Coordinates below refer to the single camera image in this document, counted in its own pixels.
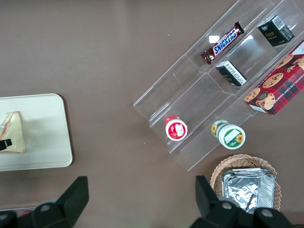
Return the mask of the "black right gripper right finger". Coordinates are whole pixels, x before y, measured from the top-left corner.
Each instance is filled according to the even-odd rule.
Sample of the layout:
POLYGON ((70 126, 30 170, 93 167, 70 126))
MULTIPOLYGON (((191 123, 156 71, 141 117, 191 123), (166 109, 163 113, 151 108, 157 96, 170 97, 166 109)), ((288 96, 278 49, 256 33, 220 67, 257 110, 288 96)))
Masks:
POLYGON ((195 197, 201 217, 193 222, 192 228, 238 227, 238 208, 228 201, 220 201, 205 176, 195 179, 195 197))

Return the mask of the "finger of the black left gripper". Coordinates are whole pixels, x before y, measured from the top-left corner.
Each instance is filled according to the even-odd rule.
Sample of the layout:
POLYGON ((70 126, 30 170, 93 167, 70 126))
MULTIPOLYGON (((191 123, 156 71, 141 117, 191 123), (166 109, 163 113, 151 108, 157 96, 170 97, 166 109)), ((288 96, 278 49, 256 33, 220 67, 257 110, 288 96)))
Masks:
POLYGON ((12 145, 11 139, 0 140, 0 150, 5 150, 12 145))

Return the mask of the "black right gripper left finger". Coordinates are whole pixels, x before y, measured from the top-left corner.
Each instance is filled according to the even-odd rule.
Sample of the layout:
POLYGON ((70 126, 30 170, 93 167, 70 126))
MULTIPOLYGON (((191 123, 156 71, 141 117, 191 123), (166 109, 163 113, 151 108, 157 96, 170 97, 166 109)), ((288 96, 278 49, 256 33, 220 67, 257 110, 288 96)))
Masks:
POLYGON ((79 176, 56 202, 41 204, 31 213, 33 227, 72 228, 88 200, 88 179, 79 176))

